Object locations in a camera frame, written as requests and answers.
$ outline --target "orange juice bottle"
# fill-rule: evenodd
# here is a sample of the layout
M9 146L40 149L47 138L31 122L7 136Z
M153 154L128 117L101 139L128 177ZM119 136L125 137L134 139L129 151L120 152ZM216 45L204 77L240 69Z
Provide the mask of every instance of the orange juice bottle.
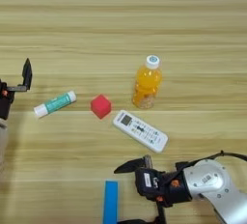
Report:
M159 64L159 58L151 55L147 57L146 64L137 71L133 103L139 108L148 109L153 106L162 80Z

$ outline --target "wood grain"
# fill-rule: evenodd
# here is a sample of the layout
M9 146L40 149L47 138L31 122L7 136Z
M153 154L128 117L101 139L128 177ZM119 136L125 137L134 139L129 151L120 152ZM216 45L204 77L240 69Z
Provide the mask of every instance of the wood grain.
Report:
M31 92L15 97L0 188L3 224L100 223L105 180L120 183L119 219L153 220L153 203L133 175L113 174L151 154L174 170L220 150L247 154L247 0L0 0L0 75L21 81L32 62ZM134 75L149 54L162 59L155 107L131 103ZM78 101L37 120L33 107L74 90ZM100 121L90 101L105 94L113 112ZM169 135L154 154L112 126L126 109ZM246 165L220 160L247 191ZM169 223L218 223L209 203L167 210Z

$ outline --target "blue block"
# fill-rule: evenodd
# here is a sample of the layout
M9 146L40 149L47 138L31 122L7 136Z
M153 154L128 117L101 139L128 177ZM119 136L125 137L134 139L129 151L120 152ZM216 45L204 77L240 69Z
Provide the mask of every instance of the blue block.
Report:
M118 182L105 182L103 224L118 222Z

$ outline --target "white remote control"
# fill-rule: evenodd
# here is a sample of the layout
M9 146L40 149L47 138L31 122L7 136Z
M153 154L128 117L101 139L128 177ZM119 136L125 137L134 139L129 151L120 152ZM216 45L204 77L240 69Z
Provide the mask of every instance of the white remote control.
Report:
M168 141L166 134L123 110L118 113L113 124L157 153L163 151Z

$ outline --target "red cube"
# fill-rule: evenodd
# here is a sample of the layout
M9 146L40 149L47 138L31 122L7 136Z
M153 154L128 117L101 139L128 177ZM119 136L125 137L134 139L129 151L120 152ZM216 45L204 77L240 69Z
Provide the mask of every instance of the red cube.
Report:
M99 95L91 101L91 110L102 119L111 112L112 104L104 95Z

